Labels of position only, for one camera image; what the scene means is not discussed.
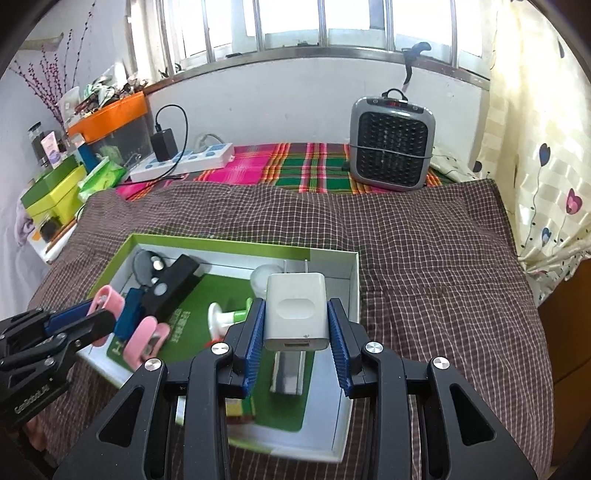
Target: blue plastic part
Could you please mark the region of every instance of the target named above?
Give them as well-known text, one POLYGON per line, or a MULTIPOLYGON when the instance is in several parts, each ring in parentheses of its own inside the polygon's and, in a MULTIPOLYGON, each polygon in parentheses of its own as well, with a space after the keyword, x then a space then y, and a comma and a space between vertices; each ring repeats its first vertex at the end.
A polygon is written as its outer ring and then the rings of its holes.
POLYGON ((130 288, 125 297, 125 307, 119 320, 115 324, 114 334, 117 338, 127 341, 134 334, 141 320, 144 318, 142 297, 144 291, 140 288, 130 288))
POLYGON ((252 331, 251 342, 248 344, 248 350, 245 358, 244 383, 242 389, 244 397, 246 398, 252 387, 255 386, 256 376, 261 364, 262 355, 262 336, 265 327, 265 302, 261 302, 259 311, 256 314, 256 322, 254 330, 252 331))
POLYGON ((336 316, 335 308, 328 303, 329 331, 330 331, 330 349, 333 352, 335 360, 336 374, 339 378, 339 385, 345 392, 345 396, 351 394, 353 380, 351 379, 351 370, 349 367, 349 354, 345 347, 343 332, 340 329, 339 319, 336 316))
POLYGON ((62 328, 68 327, 72 323, 86 317, 91 303, 92 300, 88 300, 49 317, 49 320, 45 324, 45 333, 47 336, 51 336, 58 330, 62 330, 62 328))
POLYGON ((78 153, 80 154, 80 159, 82 160, 87 173, 90 173, 98 166, 99 161, 96 159, 96 155, 90 149, 89 145, 82 144, 79 146, 78 153))

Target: brown checkered blanket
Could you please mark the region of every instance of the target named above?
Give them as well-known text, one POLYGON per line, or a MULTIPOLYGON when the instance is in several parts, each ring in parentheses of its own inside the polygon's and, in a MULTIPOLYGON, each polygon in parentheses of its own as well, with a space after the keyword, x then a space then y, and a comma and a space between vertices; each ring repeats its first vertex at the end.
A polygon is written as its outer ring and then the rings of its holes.
MULTIPOLYGON (((449 358, 538 474, 549 466, 553 395, 544 332, 492 180, 357 196, 181 182, 133 203, 101 192, 89 200, 31 305, 57 309, 84 299, 132 232, 359 252, 361 319, 370 338, 406 358, 449 358)), ((74 366, 70 391, 42 414, 48 449, 58 460, 114 393, 85 362, 74 366)), ((365 402, 355 401, 338 465, 235 448, 233 476, 356 479, 367 413, 365 402)), ((182 478, 181 433, 173 434, 175 478, 182 478)), ((416 428, 413 450, 418 475, 416 428)))

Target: phone charger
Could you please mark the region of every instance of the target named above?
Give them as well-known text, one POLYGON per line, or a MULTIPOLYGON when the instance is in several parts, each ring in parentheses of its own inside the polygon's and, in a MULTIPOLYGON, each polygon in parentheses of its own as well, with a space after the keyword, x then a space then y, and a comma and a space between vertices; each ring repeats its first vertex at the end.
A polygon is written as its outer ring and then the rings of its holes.
POLYGON ((174 141, 174 134, 170 128, 156 132, 150 137, 150 141, 156 160, 160 162, 168 161, 178 153, 177 143, 174 141))
POLYGON ((318 351, 329 345, 324 275, 277 273, 267 282, 265 348, 318 351))

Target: curtain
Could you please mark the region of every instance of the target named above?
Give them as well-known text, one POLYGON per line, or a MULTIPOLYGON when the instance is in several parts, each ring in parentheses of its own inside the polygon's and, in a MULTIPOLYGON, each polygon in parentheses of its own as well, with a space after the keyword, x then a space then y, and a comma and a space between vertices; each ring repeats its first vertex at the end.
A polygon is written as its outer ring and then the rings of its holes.
POLYGON ((493 178, 538 304, 591 258, 591 86, 550 22, 527 1, 499 0, 490 105, 469 171, 493 178))

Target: clutter of items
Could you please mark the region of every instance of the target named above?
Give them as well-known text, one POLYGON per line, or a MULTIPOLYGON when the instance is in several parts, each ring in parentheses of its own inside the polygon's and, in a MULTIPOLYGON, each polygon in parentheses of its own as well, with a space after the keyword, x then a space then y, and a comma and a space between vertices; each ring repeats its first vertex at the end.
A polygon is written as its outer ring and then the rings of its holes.
POLYGON ((179 175, 222 168, 233 160, 233 145, 215 135, 208 135, 208 144, 199 137, 194 148, 185 145, 179 154, 171 129, 152 134, 145 85, 126 77, 117 63, 58 102, 64 131, 48 131, 41 122, 29 129, 41 173, 20 198, 26 219, 16 230, 44 261, 61 250, 92 194, 125 181, 163 178, 171 170, 179 175))

